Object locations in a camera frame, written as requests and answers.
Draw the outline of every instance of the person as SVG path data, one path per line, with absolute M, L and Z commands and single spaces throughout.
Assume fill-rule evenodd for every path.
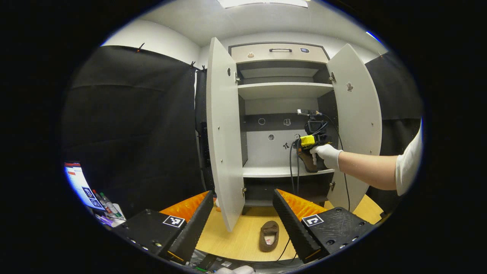
M 411 186 L 423 151 L 423 122 L 418 133 L 402 155 L 374 156 L 337 150 L 329 144 L 310 150 L 316 165 L 316 155 L 324 160 L 325 166 L 351 175 L 375 188 L 397 190 L 403 195 Z

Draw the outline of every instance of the white sleeve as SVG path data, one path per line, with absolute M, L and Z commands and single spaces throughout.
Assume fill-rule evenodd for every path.
M 419 126 L 419 131 L 402 155 L 396 160 L 395 179 L 397 194 L 403 195 L 411 186 L 419 165 L 421 164 L 421 155 L 423 153 L 423 121 Z

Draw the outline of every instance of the black curtain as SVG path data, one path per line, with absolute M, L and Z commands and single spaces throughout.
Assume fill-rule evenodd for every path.
M 380 155 L 403 154 L 416 136 L 423 114 L 423 102 L 414 78 L 401 60 L 391 52 L 371 60 L 365 66 L 374 81 L 382 113 Z M 367 195 L 384 213 L 394 210 L 401 200 L 396 190 L 369 187 Z
M 203 192 L 195 139 L 195 68 L 125 46 L 80 68 L 62 116 L 65 160 L 127 217 Z

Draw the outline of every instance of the ceiling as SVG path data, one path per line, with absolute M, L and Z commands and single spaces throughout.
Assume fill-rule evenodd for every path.
M 167 26 L 199 46 L 212 37 L 261 32 L 305 32 L 336 37 L 373 52 L 384 47 L 366 29 L 318 1 L 308 8 L 285 4 L 251 4 L 224 9 L 217 0 L 173 0 L 142 15 L 140 19 Z

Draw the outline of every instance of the door hinge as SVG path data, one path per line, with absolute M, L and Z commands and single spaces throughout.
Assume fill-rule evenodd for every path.
M 337 82 L 337 79 L 335 78 L 335 74 L 333 73 L 333 71 L 330 73 L 330 82 Z

